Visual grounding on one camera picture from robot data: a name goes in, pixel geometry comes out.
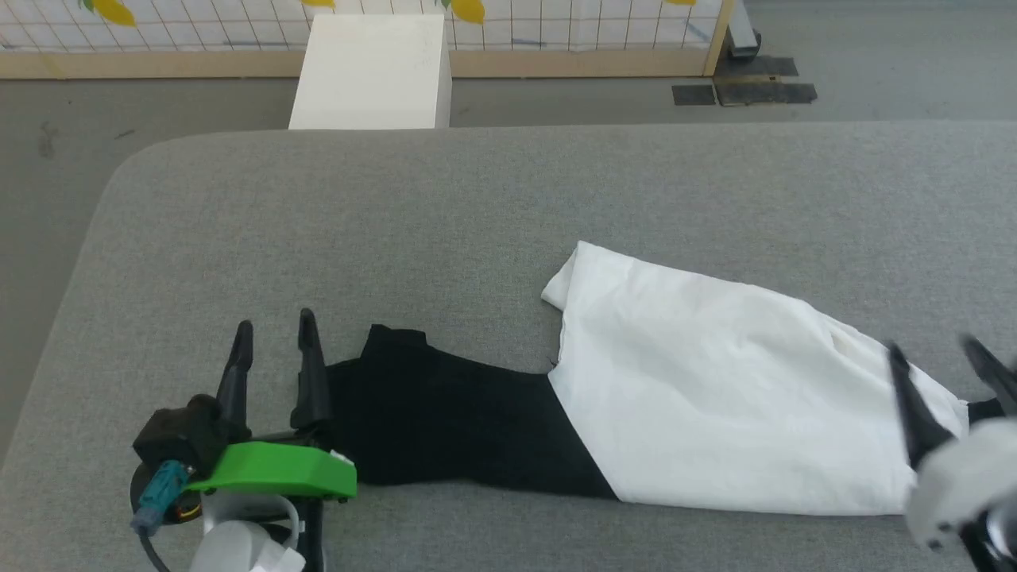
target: grid panel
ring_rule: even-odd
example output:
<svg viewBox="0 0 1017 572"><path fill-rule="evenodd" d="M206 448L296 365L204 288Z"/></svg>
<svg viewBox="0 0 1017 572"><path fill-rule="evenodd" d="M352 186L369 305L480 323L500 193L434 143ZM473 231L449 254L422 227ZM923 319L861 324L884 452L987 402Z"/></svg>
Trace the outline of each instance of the grid panel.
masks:
<svg viewBox="0 0 1017 572"><path fill-rule="evenodd" d="M319 13L443 13L459 50L708 49L723 0L118 0L122 12L78 0L0 0L4 51L304 50ZM483 6L483 23L466 21Z"/></svg>

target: concrete floor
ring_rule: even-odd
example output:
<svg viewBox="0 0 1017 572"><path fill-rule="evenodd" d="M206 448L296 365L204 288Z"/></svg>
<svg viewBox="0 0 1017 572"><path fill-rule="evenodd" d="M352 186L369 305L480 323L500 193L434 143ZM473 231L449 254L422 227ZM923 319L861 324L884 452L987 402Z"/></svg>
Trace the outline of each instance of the concrete floor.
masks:
<svg viewBox="0 0 1017 572"><path fill-rule="evenodd" d="M462 80L453 124L1017 120L1012 2L746 3L763 52L794 57L815 104L676 108L670 79ZM295 90L292 79L0 82L0 460L114 169L174 137L286 128Z"/></svg>

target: metal leg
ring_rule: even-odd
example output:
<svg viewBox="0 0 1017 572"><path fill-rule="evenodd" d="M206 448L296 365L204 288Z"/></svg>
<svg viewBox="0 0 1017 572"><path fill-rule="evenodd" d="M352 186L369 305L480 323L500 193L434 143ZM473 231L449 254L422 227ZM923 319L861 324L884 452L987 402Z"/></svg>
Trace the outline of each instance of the metal leg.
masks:
<svg viewBox="0 0 1017 572"><path fill-rule="evenodd" d="M734 0L734 10L727 24L728 55L732 59L751 60L760 52L760 34L753 28L744 2Z"/></svg>

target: floor stain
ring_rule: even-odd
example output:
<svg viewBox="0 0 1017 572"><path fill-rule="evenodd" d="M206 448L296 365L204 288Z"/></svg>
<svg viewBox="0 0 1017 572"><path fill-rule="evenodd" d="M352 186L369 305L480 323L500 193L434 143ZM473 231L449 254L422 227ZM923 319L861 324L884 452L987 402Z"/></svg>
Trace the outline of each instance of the floor stain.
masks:
<svg viewBox="0 0 1017 572"><path fill-rule="evenodd" d="M49 121L43 121L43 124L39 128L43 131L39 135L39 156L43 159L53 159L57 154L56 149L53 147L53 137L57 136L60 131L51 128Z"/></svg>

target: gray fabric surface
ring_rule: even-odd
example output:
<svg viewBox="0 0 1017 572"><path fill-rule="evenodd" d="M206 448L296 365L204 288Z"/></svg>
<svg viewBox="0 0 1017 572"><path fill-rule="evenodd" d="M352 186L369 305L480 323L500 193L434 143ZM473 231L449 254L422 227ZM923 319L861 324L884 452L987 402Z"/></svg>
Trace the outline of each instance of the gray fabric surface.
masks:
<svg viewBox="0 0 1017 572"><path fill-rule="evenodd" d="M0 570L147 570L130 442L213 392L253 320L249 423L286 427L297 312L330 361L372 322L545 371L541 288L578 239L760 284L894 338L959 397L956 345L1017 348L1017 126L682 125L263 132L151 148L95 215L2 472ZM327 514L339 570L963 570L899 518L734 514L462 483L369 489ZM156 539L186 570L197 525Z"/></svg>

